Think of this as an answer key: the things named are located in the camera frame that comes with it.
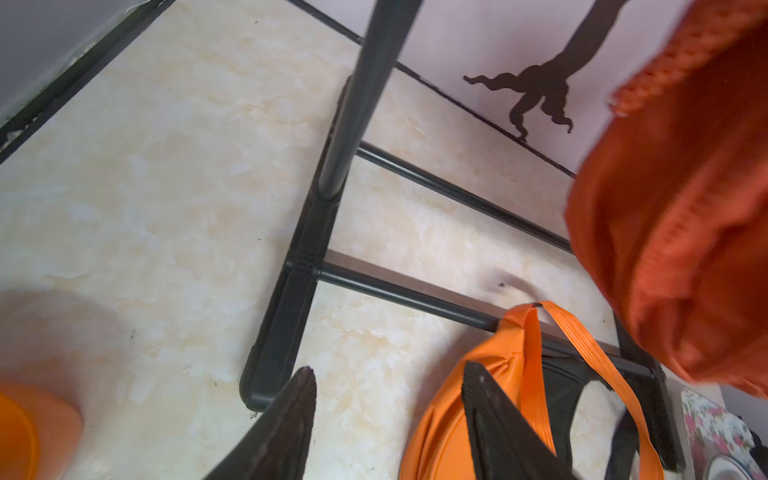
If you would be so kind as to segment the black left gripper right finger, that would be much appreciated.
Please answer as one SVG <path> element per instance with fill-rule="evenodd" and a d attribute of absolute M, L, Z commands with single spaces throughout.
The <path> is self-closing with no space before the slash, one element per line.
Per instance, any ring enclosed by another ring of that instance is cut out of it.
<path fill-rule="evenodd" d="M 538 437 L 482 364 L 465 364 L 461 397 L 477 479 L 575 477 Z"/>

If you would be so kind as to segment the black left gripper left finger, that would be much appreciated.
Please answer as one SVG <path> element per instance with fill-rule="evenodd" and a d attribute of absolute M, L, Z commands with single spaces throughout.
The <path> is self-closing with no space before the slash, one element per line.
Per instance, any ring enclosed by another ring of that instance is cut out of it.
<path fill-rule="evenodd" d="M 316 410 L 314 371 L 300 368 L 209 479 L 301 479 Z"/>

